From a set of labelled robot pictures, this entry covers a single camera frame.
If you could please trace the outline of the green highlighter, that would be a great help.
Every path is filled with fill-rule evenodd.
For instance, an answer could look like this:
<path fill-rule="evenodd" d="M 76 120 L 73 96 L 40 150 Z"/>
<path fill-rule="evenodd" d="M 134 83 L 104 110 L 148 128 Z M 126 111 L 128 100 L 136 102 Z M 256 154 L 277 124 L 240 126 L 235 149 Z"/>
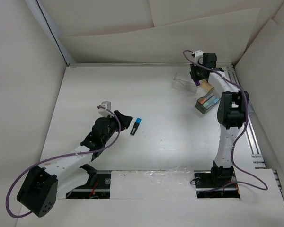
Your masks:
<path fill-rule="evenodd" d="M 207 101 L 204 101 L 204 102 L 200 102 L 199 103 L 203 108 L 207 109 L 208 108 L 208 105 L 209 103 Z"/>

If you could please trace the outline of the clear spray bottle blue cap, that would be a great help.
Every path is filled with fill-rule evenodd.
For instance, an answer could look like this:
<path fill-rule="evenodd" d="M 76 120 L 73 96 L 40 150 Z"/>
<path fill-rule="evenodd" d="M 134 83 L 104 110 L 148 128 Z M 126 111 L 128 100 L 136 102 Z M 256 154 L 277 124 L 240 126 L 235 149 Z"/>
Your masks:
<path fill-rule="evenodd" d="M 254 112 L 255 112 L 255 111 L 254 111 L 254 108 L 253 108 L 253 106 L 252 106 L 252 103 L 249 101 L 249 102 L 248 102 L 248 114 L 249 114 L 249 115 L 252 115 Z"/>

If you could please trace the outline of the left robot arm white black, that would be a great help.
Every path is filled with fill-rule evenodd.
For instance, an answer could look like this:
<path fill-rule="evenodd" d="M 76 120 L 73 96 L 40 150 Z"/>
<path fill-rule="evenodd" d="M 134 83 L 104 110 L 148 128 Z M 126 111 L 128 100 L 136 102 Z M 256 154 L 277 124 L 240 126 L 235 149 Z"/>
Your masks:
<path fill-rule="evenodd" d="M 96 119 L 91 132 L 74 152 L 41 161 L 30 167 L 18 192 L 17 201 L 39 218 L 46 215 L 55 204 L 58 188 L 63 180 L 108 148 L 107 142 L 113 134 L 126 130 L 133 119 L 118 110 L 106 112 L 108 116 Z"/>

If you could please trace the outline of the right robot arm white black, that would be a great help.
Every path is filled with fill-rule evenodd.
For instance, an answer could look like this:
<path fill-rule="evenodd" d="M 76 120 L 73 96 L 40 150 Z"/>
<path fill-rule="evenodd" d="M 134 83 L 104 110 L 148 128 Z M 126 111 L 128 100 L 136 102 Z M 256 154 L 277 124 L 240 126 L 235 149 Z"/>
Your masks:
<path fill-rule="evenodd" d="M 216 67 L 215 53 L 191 52 L 190 75 L 196 85 L 205 79 L 220 99 L 217 120 L 220 124 L 220 140 L 217 155 L 209 173 L 196 173 L 197 188 L 225 188 L 234 174 L 233 150 L 241 127 L 246 122 L 248 93 L 229 81 L 221 68 Z"/>

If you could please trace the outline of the black blue highlighter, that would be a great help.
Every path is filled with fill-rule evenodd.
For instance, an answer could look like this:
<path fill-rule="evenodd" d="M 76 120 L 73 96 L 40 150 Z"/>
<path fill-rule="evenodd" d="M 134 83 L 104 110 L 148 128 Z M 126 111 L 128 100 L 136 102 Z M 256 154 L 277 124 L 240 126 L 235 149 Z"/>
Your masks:
<path fill-rule="evenodd" d="M 140 126 L 140 124 L 141 124 L 141 118 L 137 118 L 136 119 L 136 121 L 135 121 L 135 123 L 134 123 L 134 125 L 133 125 L 133 127 L 132 127 L 132 130 L 131 130 L 131 132 L 130 132 L 130 135 L 132 135 L 132 136 L 134 136 L 135 134 L 136 134 L 136 132 L 137 132 L 137 129 L 138 129 L 138 127 Z"/>

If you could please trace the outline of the orange transparent container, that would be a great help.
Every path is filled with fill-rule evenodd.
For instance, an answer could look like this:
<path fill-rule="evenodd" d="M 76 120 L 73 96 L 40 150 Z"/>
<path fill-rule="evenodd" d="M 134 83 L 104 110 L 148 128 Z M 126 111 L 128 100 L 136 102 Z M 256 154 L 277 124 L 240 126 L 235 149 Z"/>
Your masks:
<path fill-rule="evenodd" d="M 200 87 L 207 91 L 210 91 L 211 89 L 213 89 L 213 86 L 209 84 L 206 80 L 202 80 Z"/>

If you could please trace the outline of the clear plastic container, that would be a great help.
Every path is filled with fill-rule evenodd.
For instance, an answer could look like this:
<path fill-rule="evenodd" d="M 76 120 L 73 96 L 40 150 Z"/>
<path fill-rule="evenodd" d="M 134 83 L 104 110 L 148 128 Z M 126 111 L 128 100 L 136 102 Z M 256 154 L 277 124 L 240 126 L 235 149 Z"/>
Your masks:
<path fill-rule="evenodd" d="M 175 76 L 172 80 L 172 88 L 193 94 L 196 94 L 198 91 L 198 86 L 196 86 L 192 80 L 189 80 L 186 74 L 183 74 L 180 71 L 177 71 L 175 73 Z"/>

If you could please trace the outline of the dark grey transparent container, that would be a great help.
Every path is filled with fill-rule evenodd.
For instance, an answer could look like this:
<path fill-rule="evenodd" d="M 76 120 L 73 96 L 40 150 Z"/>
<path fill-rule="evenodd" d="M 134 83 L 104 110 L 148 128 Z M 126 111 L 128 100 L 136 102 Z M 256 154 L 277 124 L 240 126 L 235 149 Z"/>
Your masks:
<path fill-rule="evenodd" d="M 205 96 L 197 99 L 195 108 L 202 114 L 206 114 L 211 110 L 215 105 L 220 101 L 220 98 L 217 96 L 217 93 L 214 88 L 206 93 Z"/>

